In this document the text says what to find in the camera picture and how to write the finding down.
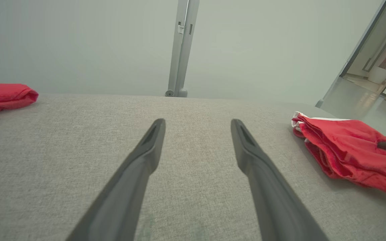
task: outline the red garment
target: red garment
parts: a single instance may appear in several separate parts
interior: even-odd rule
[[[386,192],[386,150],[377,148],[386,136],[359,120],[309,118],[299,112],[292,125],[329,177]]]
[[[0,111],[28,106],[37,98],[38,93],[24,84],[0,84]]]

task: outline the white plant pot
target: white plant pot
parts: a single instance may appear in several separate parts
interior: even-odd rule
[[[386,70],[379,68],[378,66],[373,66],[372,70],[370,70],[368,80],[376,84],[381,84],[385,79]]]

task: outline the gray tablecloth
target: gray tablecloth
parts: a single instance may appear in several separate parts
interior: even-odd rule
[[[165,118],[137,240],[260,240],[230,134],[241,119],[331,240],[386,240],[386,194],[331,180],[292,134],[312,106],[151,96],[49,95],[0,112],[0,240],[63,240],[151,123]]]

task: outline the doorway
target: doorway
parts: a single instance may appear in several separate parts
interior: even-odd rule
[[[386,1],[340,77],[378,94],[386,88]]]

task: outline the gray floor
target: gray floor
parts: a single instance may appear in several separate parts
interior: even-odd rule
[[[386,136],[386,100],[350,81],[339,78],[321,108],[338,118],[362,120]]]

